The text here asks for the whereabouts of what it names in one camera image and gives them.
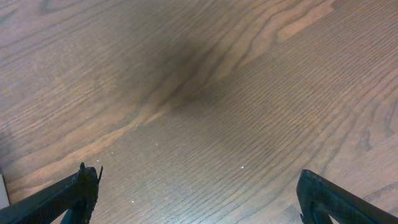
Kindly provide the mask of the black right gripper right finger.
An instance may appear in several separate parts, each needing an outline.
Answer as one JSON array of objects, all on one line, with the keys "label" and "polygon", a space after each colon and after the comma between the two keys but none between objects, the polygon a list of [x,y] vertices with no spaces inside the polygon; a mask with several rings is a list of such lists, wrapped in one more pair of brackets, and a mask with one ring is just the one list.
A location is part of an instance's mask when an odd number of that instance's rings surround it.
[{"label": "black right gripper right finger", "polygon": [[397,224],[397,217],[308,169],[301,171],[296,193],[304,224],[332,224],[332,220],[338,223]]}]

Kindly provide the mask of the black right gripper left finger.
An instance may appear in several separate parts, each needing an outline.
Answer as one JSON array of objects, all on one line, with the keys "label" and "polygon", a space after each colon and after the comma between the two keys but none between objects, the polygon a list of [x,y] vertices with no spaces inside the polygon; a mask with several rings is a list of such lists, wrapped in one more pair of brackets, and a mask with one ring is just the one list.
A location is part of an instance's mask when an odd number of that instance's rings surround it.
[{"label": "black right gripper left finger", "polygon": [[61,223],[89,224],[101,176],[102,172],[81,163],[78,172],[1,209],[1,223],[52,223],[62,216]]}]

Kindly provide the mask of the white box with pink interior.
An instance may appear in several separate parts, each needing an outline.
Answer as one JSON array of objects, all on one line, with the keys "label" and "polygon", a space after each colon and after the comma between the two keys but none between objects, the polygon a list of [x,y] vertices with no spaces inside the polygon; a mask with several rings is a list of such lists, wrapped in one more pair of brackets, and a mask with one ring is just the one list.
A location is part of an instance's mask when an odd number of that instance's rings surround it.
[{"label": "white box with pink interior", "polygon": [[0,209],[10,206],[3,175],[0,175]]}]

